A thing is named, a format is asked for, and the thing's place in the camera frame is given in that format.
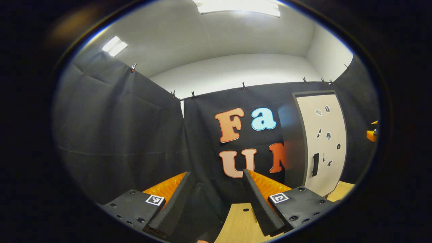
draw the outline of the sticker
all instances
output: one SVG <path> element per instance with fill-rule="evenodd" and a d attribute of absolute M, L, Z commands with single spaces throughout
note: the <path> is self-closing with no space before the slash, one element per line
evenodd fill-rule
<path fill-rule="evenodd" d="M 264 129 L 273 129 L 276 127 L 276 122 L 273 119 L 273 112 L 269 108 L 258 108 L 252 111 L 252 128 L 256 131 L 262 131 Z"/>
<path fill-rule="evenodd" d="M 146 203 L 150 203 L 150 204 L 159 206 L 162 203 L 163 199 L 164 199 L 163 197 L 150 195 L 149 198 L 146 200 Z"/>
<path fill-rule="evenodd" d="M 283 193 L 278 193 L 270 196 L 271 200 L 276 204 L 288 200 L 288 197 Z"/>

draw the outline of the black curtain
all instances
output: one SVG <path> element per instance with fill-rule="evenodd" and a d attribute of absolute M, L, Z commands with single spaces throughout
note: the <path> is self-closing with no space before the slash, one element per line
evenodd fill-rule
<path fill-rule="evenodd" d="M 53 135 L 71 176 L 100 204 L 191 170 L 180 101 L 100 48 L 61 75 Z"/>
<path fill-rule="evenodd" d="M 219 153 L 235 151 L 235 167 L 246 168 L 244 149 L 256 149 L 254 155 L 255 171 L 284 183 L 284 170 L 270 173 L 273 154 L 269 146 L 283 143 L 277 109 L 286 102 L 293 92 L 335 90 L 346 120 L 348 150 L 341 180 L 356 183 L 367 166 L 375 144 L 366 138 L 366 130 L 372 129 L 370 123 L 379 119 L 377 94 L 370 77 L 354 56 L 349 70 L 346 70 L 334 85 L 318 82 L 293 82 L 258 85 L 236 88 L 195 96 L 184 100 L 184 119 L 188 149 L 197 176 L 221 198 L 220 208 L 227 209 L 231 203 L 247 202 L 247 196 L 240 178 L 232 178 L 224 173 Z M 269 108 L 277 125 L 274 129 L 256 131 L 252 128 L 251 113 L 257 108 Z M 235 108 L 241 108 L 245 115 L 240 117 L 242 128 L 237 140 L 221 143 L 221 128 L 215 115 Z"/>

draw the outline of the fluorescent light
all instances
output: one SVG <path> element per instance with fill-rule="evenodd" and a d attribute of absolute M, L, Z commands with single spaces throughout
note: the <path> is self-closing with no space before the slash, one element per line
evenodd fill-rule
<path fill-rule="evenodd" d="M 109 54 L 113 57 L 115 57 L 117 54 L 119 54 L 123 49 L 127 47 L 127 44 L 124 42 L 121 42 L 120 44 L 114 46 L 114 48 L 109 51 Z"/>
<path fill-rule="evenodd" d="M 201 14 L 246 11 L 280 17 L 279 5 L 268 0 L 193 0 Z"/>
<path fill-rule="evenodd" d="M 111 38 L 107 44 L 102 47 L 102 50 L 107 51 L 111 56 L 116 56 L 123 49 L 127 47 L 127 44 L 121 41 L 117 36 Z"/>
<path fill-rule="evenodd" d="M 104 51 L 111 50 L 119 40 L 120 39 L 117 36 L 114 36 L 111 40 L 108 41 L 107 44 L 104 45 L 104 47 L 102 47 L 102 50 Z"/>

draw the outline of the orange object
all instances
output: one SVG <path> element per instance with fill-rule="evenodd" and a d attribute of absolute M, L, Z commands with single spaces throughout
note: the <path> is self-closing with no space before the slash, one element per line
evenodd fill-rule
<path fill-rule="evenodd" d="M 273 207 L 268 201 L 269 196 L 291 190 L 290 187 L 281 184 L 275 180 L 272 180 L 266 176 L 263 176 L 259 173 L 253 172 L 251 170 L 248 170 L 248 172 L 251 175 L 252 179 L 254 180 L 255 184 L 257 185 L 258 190 L 260 190 L 261 195 L 267 201 L 270 208 Z"/>
<path fill-rule="evenodd" d="M 186 172 L 183 172 L 182 174 L 171 177 L 168 180 L 163 181 L 157 185 L 154 185 L 143 192 L 147 194 L 159 196 L 159 197 L 164 197 L 166 201 L 165 205 L 167 205 L 169 199 L 172 197 L 174 191 L 177 189 L 178 185 L 180 184 L 181 180 L 185 175 Z"/>
<path fill-rule="evenodd" d="M 377 136 L 374 134 L 374 131 L 366 131 L 366 137 L 372 142 L 377 141 Z"/>

